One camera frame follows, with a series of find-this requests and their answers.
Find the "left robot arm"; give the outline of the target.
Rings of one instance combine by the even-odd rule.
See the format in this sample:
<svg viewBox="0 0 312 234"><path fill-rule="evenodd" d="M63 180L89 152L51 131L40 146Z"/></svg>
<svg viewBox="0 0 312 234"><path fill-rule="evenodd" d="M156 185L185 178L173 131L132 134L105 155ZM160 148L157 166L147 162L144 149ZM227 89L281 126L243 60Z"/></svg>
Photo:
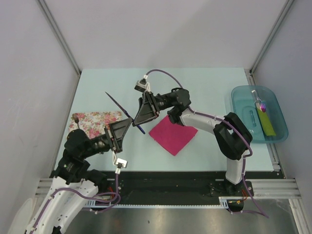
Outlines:
<svg viewBox="0 0 312 234"><path fill-rule="evenodd" d="M101 210L90 210L95 214L107 211L121 201L118 176L127 161L117 158L116 154L122 152L123 139L131 124L131 118L111 123L104 128L104 134L95 138L89 138L80 128L68 134L63 156L50 175L50 189L25 233L63 234L88 201L104 204ZM114 190L108 189L107 175L98 170L90 171L90 163L86 160L108 151L112 152L116 166Z"/></svg>

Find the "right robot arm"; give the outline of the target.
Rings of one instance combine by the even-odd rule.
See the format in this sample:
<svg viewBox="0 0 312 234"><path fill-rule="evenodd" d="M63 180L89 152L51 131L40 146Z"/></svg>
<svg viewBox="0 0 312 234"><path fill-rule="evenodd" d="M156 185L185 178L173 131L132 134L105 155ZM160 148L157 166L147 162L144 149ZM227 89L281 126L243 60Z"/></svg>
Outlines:
<svg viewBox="0 0 312 234"><path fill-rule="evenodd" d="M156 119L160 111L167 110L172 124L194 127L213 134L220 151L227 158L227 171L224 190L229 195L242 191L245 178L245 158L251 156L253 139L249 130L237 114L230 112L224 117L212 116L191 109L189 91L174 88L171 92L154 95L146 88L135 87L142 93L139 98L139 110L134 118L135 125Z"/></svg>

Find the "pink paper napkin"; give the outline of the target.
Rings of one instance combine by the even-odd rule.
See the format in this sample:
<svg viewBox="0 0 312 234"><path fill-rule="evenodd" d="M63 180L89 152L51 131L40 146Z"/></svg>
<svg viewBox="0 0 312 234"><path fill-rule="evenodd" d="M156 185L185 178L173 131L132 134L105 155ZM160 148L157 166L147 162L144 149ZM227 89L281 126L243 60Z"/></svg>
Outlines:
<svg viewBox="0 0 312 234"><path fill-rule="evenodd" d="M167 152L176 156L197 132L194 127L172 124L169 116L166 116L149 132L149 135Z"/></svg>

